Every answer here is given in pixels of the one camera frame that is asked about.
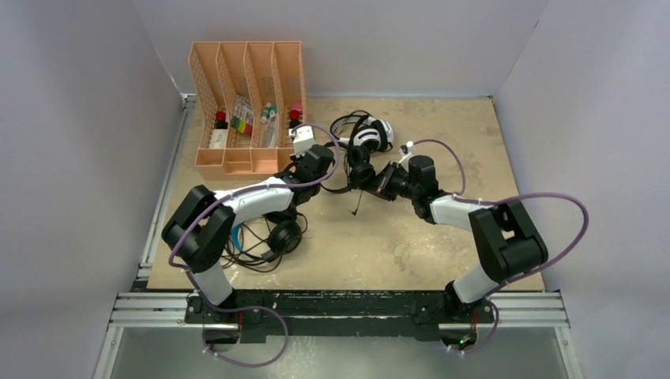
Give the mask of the small black on-ear headphones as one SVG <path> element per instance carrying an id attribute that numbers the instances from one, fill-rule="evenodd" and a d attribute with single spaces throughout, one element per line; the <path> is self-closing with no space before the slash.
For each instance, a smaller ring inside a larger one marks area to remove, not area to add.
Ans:
<path id="1" fill-rule="evenodd" d="M 371 154 L 367 148 L 355 145 L 341 145 L 341 148 L 346 150 L 347 184 L 339 189 L 330 189 L 321 185 L 324 190 L 332 194 L 343 194 L 359 189 L 375 177 L 375 168 L 370 162 Z"/>

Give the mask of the white and black headphones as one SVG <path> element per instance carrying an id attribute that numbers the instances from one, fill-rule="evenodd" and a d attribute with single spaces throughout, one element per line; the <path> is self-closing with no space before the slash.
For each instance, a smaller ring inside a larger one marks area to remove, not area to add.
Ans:
<path id="1" fill-rule="evenodd" d="M 336 118 L 329 131 L 342 147 L 360 146 L 370 153 L 389 152 L 393 148 L 391 123 L 364 110 L 355 110 Z"/>

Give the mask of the black and blue headphones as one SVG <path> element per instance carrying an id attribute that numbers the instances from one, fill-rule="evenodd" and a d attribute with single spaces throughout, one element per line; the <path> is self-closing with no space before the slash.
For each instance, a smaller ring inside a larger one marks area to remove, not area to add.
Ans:
<path id="1" fill-rule="evenodd" d="M 237 225 L 232 229 L 231 241 L 232 245 L 242 254 L 247 255 L 255 260 L 271 262 L 285 254 L 294 251 L 303 239 L 303 229 L 298 224 L 298 217 L 303 216 L 294 208 L 284 211 L 276 211 L 264 214 L 262 217 L 267 222 L 274 224 L 269 231 L 268 237 L 265 239 L 265 244 L 268 250 L 261 254 L 260 257 L 253 256 L 249 253 L 251 248 L 244 249 L 240 244 L 242 225 Z"/>

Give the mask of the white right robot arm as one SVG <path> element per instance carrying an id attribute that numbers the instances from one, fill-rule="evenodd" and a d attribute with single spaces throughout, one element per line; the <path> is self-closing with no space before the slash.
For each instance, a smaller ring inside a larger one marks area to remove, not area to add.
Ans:
<path id="1" fill-rule="evenodd" d="M 428 156 L 413 156 L 405 165 L 388 163 L 364 178 L 362 188 L 386 201 L 410 200 L 415 214 L 427 223 L 471 233 L 478 262 L 450 281 L 443 294 L 443 309 L 453 321 L 471 315 L 475 304 L 499 285 L 548 261 L 548 248 L 519 200 L 496 205 L 460 201 L 440 188 Z"/>

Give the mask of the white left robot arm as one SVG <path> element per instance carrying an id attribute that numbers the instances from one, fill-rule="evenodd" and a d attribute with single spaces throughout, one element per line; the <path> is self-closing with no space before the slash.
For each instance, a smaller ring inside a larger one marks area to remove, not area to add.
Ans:
<path id="1" fill-rule="evenodd" d="M 341 154 L 314 145 L 293 166 L 266 180 L 216 193 L 199 185 L 184 197 L 161 231 L 171 250 L 168 263 L 186 274 L 217 323 L 235 315 L 233 287 L 220 265 L 232 229 L 271 212 L 282 212 L 316 196 L 321 182 L 337 168 Z"/>

